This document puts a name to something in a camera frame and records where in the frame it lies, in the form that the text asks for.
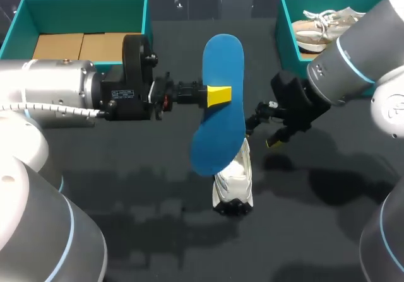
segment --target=blue insole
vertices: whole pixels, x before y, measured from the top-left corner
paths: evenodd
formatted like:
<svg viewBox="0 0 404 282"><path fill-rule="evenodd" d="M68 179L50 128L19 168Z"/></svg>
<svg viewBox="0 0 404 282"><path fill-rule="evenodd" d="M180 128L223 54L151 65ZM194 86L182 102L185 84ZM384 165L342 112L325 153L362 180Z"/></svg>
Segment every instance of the blue insole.
<svg viewBox="0 0 404 282"><path fill-rule="evenodd" d="M193 137L191 163L199 175L215 175L236 156L246 136L243 110L244 52L228 34L211 38L203 52L204 85L231 86L232 101L204 112Z"/></svg>

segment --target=black floor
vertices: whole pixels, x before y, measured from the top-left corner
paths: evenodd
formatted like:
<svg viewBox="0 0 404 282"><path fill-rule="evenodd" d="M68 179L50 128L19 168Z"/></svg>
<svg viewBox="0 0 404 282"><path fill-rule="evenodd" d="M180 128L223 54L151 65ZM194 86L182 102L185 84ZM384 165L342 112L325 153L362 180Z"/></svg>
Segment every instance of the black floor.
<svg viewBox="0 0 404 282"><path fill-rule="evenodd" d="M205 43L231 33L246 57L246 115L272 97L279 63L274 20L154 22L155 74L201 74ZM162 122L102 122L46 132L72 200L105 234L108 277L126 281L363 282L358 242L377 204L403 175L403 144L357 100L269 152L251 138L254 211L242 220L211 210L210 178L192 173L189 143L201 111L176 106Z"/></svg>

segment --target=teal box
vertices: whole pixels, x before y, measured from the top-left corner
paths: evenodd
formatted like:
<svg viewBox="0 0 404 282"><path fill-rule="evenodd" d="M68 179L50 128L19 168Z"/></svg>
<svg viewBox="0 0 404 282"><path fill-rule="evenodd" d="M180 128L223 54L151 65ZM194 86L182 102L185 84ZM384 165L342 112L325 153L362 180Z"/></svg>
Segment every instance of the teal box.
<svg viewBox="0 0 404 282"><path fill-rule="evenodd" d="M307 77L306 67L312 59L300 56L299 48L292 29L292 23L304 20L303 10L320 13L327 9L338 11L350 6L358 12L370 11L381 0L280 0L275 38L282 69ZM372 95L374 89L365 92Z"/></svg>
<svg viewBox="0 0 404 282"><path fill-rule="evenodd" d="M40 34L128 32L153 43L148 0L21 0L0 59L31 59ZM122 62L94 64L107 71Z"/></svg>

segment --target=sneaker sole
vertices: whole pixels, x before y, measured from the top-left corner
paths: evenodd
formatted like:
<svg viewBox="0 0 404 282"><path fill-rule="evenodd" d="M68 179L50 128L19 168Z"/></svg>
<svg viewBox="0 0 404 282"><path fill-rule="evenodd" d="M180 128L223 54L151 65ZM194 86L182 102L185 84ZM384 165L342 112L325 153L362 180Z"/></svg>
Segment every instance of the sneaker sole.
<svg viewBox="0 0 404 282"><path fill-rule="evenodd" d="M250 195L246 203L241 202L240 199L221 201L215 184L213 184L212 200L213 210L222 216L245 216L253 210L253 195Z"/></svg>
<svg viewBox="0 0 404 282"><path fill-rule="evenodd" d="M299 41L297 45L302 53L308 54L320 54L327 47L326 44L305 44Z"/></svg>

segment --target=label sticker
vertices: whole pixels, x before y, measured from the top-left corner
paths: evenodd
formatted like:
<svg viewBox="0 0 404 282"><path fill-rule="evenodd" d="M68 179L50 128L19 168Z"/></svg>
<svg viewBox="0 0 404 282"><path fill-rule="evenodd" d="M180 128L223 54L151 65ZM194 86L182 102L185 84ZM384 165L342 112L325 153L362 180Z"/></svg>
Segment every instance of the label sticker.
<svg viewBox="0 0 404 282"><path fill-rule="evenodd" d="M134 98L134 91L133 90L112 91L112 98L113 99Z"/></svg>

